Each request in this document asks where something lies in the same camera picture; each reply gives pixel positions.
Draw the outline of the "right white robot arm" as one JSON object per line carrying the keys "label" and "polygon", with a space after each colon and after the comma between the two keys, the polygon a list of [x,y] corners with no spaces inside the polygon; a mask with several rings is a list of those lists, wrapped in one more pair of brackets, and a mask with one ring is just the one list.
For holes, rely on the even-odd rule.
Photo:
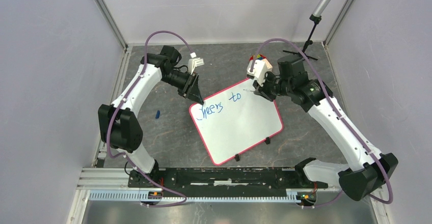
{"label": "right white robot arm", "polygon": [[250,58],[247,77],[253,80],[254,94],[274,101],[278,96],[291,98],[330,136],[346,163],[336,164],[308,158],[298,163],[294,181],[300,187],[313,182],[341,188],[352,200],[360,201],[387,184],[398,160],[375,147],[344,113],[330,88],[318,79],[310,79],[303,58],[287,55],[278,59],[279,74],[259,55]]}

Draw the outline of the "pink framed whiteboard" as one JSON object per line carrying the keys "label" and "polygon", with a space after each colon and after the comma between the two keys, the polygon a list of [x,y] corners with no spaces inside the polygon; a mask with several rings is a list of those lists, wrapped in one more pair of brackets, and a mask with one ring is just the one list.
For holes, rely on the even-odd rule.
{"label": "pink framed whiteboard", "polygon": [[254,89],[244,79],[189,107],[192,121],[212,163],[222,165],[284,128],[275,102],[246,92]]}

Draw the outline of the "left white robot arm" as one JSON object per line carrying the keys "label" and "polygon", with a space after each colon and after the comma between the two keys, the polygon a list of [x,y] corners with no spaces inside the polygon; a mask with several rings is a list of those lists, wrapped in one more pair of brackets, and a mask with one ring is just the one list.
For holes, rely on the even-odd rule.
{"label": "left white robot arm", "polygon": [[195,69],[204,65],[204,60],[192,52],[182,71],[178,66],[182,56],[173,46],[163,46],[159,54],[147,53],[126,89],[111,104],[98,109],[101,140],[119,156],[131,160],[131,165],[141,170],[141,181],[148,187],[156,186],[160,173],[156,160],[142,145],[143,130],[137,115],[151,90],[163,81],[177,89],[179,96],[203,104],[199,89],[199,75]]}

